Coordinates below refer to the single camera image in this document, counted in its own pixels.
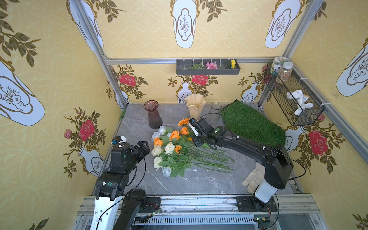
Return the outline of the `orange rose stem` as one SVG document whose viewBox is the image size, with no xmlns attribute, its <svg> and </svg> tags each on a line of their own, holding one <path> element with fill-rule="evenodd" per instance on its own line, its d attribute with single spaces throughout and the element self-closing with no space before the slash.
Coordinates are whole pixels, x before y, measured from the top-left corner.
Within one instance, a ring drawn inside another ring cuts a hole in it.
<svg viewBox="0 0 368 230">
<path fill-rule="evenodd" d="M 175 145 L 175 148 L 181 147 L 178 143 L 180 139 L 179 131 L 175 130 L 172 133 L 168 134 L 167 137 L 169 138 L 169 142 L 172 142 Z M 173 172 L 183 172 L 185 168 L 183 169 L 182 167 L 178 167 L 177 165 L 173 166 L 173 161 L 174 161 L 173 155 L 174 156 L 176 155 L 175 150 L 172 155 L 165 154 L 163 159 L 168 162 L 168 166 L 171 168 Z"/>
<path fill-rule="evenodd" d="M 164 153 L 164 151 L 165 151 L 165 147 L 166 147 L 166 145 L 168 144 L 168 142 L 169 142 L 169 138 L 168 137 L 166 137 L 166 136 L 164 136 L 164 137 L 160 137 L 160 138 L 156 138 L 155 139 L 155 141 L 154 141 L 154 146 L 155 145 L 161 145 L 162 146 L 162 149 L 163 149 L 163 152 L 159 155 L 159 157 L 162 157 L 162 158 L 164 158 L 164 156 L 165 156 L 165 153 Z M 165 161 L 164 159 L 163 159 L 163 162 L 161 162 L 160 163 L 160 165 L 162 166 L 162 167 L 168 167 L 168 162 L 167 161 Z M 174 177 L 177 177 L 177 176 L 181 176 L 181 177 L 184 177 L 184 175 L 185 175 L 185 172 L 187 171 L 187 170 L 189 170 L 189 169 L 186 169 L 186 170 L 184 170 L 183 172 L 173 172 L 172 171 L 172 174 L 171 174 L 171 177 L 170 178 L 174 178 Z"/>
</svg>

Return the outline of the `small orange marigold stem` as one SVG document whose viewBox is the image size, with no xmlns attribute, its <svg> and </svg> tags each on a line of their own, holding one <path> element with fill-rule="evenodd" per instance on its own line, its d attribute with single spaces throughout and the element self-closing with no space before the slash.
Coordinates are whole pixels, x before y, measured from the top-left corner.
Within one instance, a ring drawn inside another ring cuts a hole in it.
<svg viewBox="0 0 368 230">
<path fill-rule="evenodd" d="M 205 170 L 217 172 L 230 172 L 233 170 L 234 160 L 224 154 L 224 151 L 196 148 L 196 147 L 176 147 L 176 155 L 172 165 L 177 165 L 183 169 L 189 169 L 192 166 Z"/>
</svg>

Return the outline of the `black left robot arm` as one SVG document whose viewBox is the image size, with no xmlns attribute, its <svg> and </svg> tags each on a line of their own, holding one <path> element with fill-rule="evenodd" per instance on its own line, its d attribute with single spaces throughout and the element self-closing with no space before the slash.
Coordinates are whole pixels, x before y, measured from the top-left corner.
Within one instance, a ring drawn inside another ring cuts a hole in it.
<svg viewBox="0 0 368 230">
<path fill-rule="evenodd" d="M 136 223 L 136 215 L 148 211 L 149 214 L 139 218 L 146 222 L 161 212 L 161 199 L 155 197 L 153 203 L 147 199 L 145 190 L 133 188 L 124 193 L 131 184 L 129 175 L 137 170 L 137 164 L 150 153 L 146 141 L 130 145 L 116 138 L 111 151 L 109 168 L 96 181 L 94 216 L 92 230 L 129 230 Z"/>
</svg>

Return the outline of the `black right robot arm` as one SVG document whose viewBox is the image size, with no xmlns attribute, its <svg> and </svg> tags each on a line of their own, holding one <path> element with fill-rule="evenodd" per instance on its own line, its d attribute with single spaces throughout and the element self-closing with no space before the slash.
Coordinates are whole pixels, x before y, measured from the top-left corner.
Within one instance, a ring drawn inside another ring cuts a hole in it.
<svg viewBox="0 0 368 230">
<path fill-rule="evenodd" d="M 288 179 L 294 169 L 291 158 L 283 145 L 263 145 L 233 134 L 231 130 L 217 126 L 213 128 L 200 118 L 189 120 L 189 127 L 194 132 L 192 138 L 196 147 L 208 144 L 212 149 L 228 148 L 252 158 L 265 167 L 264 180 L 253 192 L 247 208 L 255 211 L 277 211 L 273 195 L 286 188 Z"/>
</svg>

